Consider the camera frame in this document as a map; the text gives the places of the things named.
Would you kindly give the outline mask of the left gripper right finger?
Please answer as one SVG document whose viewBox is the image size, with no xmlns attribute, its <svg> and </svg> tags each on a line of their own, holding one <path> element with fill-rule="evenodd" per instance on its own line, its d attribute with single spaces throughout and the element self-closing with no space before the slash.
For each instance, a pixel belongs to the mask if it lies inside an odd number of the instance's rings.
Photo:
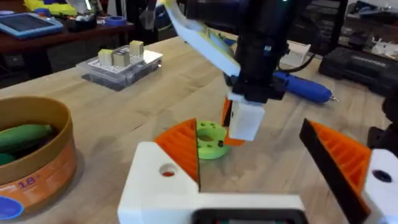
<svg viewBox="0 0 398 224">
<path fill-rule="evenodd" d="M 308 119 L 300 130 L 348 223 L 397 223 L 397 128 L 373 132 L 369 148 Z"/>
</svg>

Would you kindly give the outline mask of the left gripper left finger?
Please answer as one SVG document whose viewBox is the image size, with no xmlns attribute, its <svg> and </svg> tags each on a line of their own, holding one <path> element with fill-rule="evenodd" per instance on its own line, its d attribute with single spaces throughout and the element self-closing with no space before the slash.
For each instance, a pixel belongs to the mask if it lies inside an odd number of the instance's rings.
<svg viewBox="0 0 398 224">
<path fill-rule="evenodd" d="M 120 223 L 190 223 L 200 188 L 197 121 L 140 142 L 118 205 Z"/>
</svg>

